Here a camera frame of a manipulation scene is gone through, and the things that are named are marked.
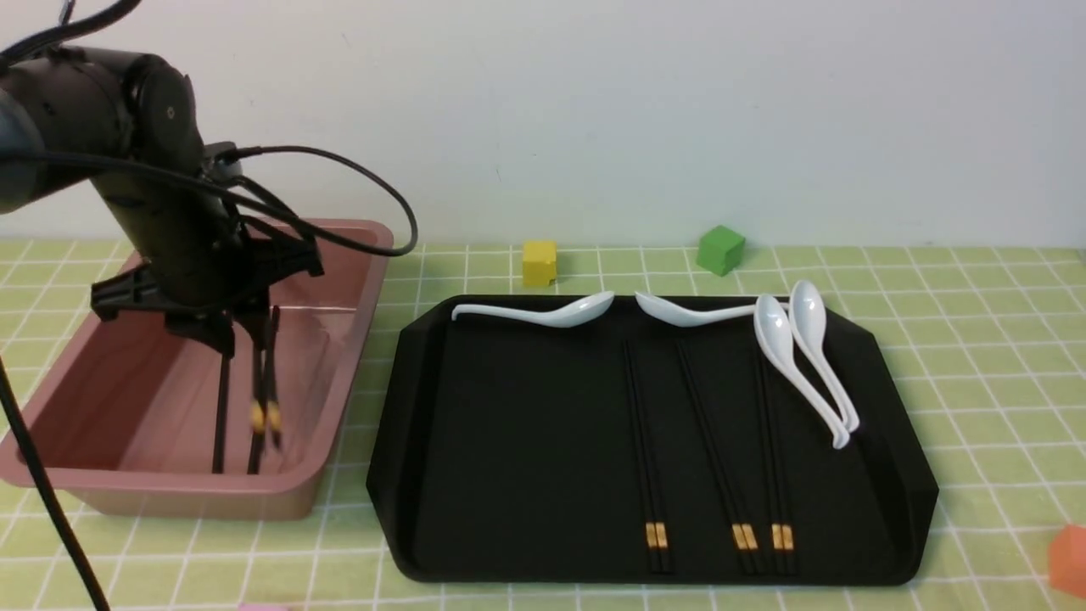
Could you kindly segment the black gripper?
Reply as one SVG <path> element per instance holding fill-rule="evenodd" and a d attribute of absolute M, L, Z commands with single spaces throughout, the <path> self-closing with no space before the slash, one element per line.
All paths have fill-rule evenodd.
<path fill-rule="evenodd" d="M 214 351 L 233 357 L 233 323 L 252 341 L 258 374 L 274 373 L 280 308 L 272 308 L 272 285 L 296 273 L 323 275 L 315 241 L 265 229 L 256 238 L 241 229 L 193 254 L 147 259 L 92 287 L 92 310 L 104 322 L 123 311 L 162 314 L 178 338 L 214 340 Z"/>

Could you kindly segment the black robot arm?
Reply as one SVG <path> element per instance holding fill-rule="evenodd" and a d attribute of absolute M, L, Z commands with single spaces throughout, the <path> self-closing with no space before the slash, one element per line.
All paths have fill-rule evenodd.
<path fill-rule="evenodd" d="M 205 147 L 193 85 L 165 59 L 64 48 L 3 66 L 3 213 L 90 182 L 139 255 L 92 287 L 98 320 L 156 313 L 227 359 L 233 324 L 274 352 L 272 285 L 323 273 L 313 240 L 229 204 L 241 176 L 216 160 L 230 150 Z"/>

